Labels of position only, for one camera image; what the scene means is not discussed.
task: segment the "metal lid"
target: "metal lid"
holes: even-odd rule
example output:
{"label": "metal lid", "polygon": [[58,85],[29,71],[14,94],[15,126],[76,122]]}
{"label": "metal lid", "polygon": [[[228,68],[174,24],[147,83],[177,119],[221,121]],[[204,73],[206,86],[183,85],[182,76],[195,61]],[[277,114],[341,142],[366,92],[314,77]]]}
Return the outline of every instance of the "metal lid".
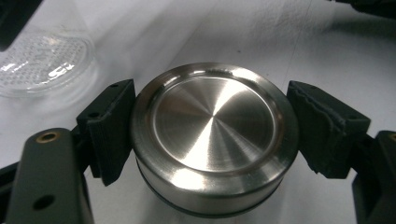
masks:
{"label": "metal lid", "polygon": [[281,179],[297,155],[285,95],[247,69],[220,63],[153,79],[136,99],[131,129],[143,175],[155,175],[150,184],[165,194],[169,186],[203,197],[249,194]]}

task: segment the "stainless steel cylinder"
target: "stainless steel cylinder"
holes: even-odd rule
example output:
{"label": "stainless steel cylinder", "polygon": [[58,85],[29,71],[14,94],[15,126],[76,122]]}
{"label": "stainless steel cylinder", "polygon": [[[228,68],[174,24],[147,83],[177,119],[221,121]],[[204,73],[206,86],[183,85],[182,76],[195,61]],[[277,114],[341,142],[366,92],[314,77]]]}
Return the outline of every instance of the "stainless steel cylinder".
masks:
{"label": "stainless steel cylinder", "polygon": [[285,95],[221,63],[184,65],[153,79],[137,96],[131,131],[148,184],[196,215],[257,205],[297,155],[297,121]]}

